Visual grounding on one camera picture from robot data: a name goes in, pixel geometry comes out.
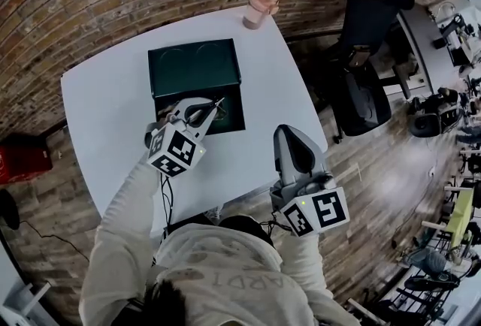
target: dark green box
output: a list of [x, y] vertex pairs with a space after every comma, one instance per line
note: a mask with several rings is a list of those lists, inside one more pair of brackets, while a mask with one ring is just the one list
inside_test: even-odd
[[159, 114], [184, 98], [224, 98], [223, 119], [213, 121], [207, 134], [244, 130], [241, 73], [232, 39], [202, 41], [151, 50], [150, 88]]

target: desk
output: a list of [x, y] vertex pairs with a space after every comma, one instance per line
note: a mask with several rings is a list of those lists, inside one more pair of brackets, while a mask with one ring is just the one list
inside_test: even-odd
[[442, 35], [423, 6], [414, 5], [412, 10], [401, 11], [398, 21], [410, 42], [419, 70], [424, 75], [426, 91], [436, 93], [441, 86], [449, 87], [459, 79], [448, 48], [434, 48], [433, 42], [442, 38]]
[[[75, 154], [103, 215], [146, 150], [144, 131], [155, 119], [147, 51], [175, 44], [233, 38], [242, 76], [245, 131], [205, 137], [205, 156], [173, 180], [173, 222], [224, 204], [278, 178], [273, 135], [292, 125], [325, 152], [325, 135], [304, 82], [272, 17], [257, 31], [242, 24], [244, 7], [182, 20], [117, 44], [62, 77]], [[154, 197], [153, 237], [165, 226], [162, 197]]]

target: dark hair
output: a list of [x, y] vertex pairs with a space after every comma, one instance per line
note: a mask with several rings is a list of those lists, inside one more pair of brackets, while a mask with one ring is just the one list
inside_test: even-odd
[[186, 298], [171, 281], [164, 280], [147, 291], [144, 303], [130, 301], [112, 326], [144, 326], [156, 320], [168, 326], [186, 326], [186, 314]]

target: sleeve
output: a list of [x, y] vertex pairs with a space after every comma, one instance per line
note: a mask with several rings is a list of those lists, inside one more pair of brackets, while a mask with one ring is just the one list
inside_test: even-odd
[[83, 282], [79, 313], [84, 326], [110, 324], [127, 300], [144, 295], [153, 250], [153, 195], [158, 172], [135, 165], [102, 218]]
[[302, 287], [316, 319], [333, 326], [359, 326], [358, 320], [332, 299], [327, 289], [318, 242], [318, 234], [285, 237], [280, 248], [281, 271]]

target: white sweatshirt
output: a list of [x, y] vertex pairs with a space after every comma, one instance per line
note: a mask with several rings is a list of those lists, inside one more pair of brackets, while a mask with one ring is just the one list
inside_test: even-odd
[[[317, 235], [287, 237], [279, 254], [250, 234], [186, 225], [162, 243], [152, 267], [159, 175], [144, 159], [98, 227], [80, 299], [85, 326], [110, 325], [127, 300], [142, 299], [147, 285], [163, 279], [186, 297], [189, 326], [359, 326], [326, 288]], [[159, 310], [160, 319], [166, 311]]]

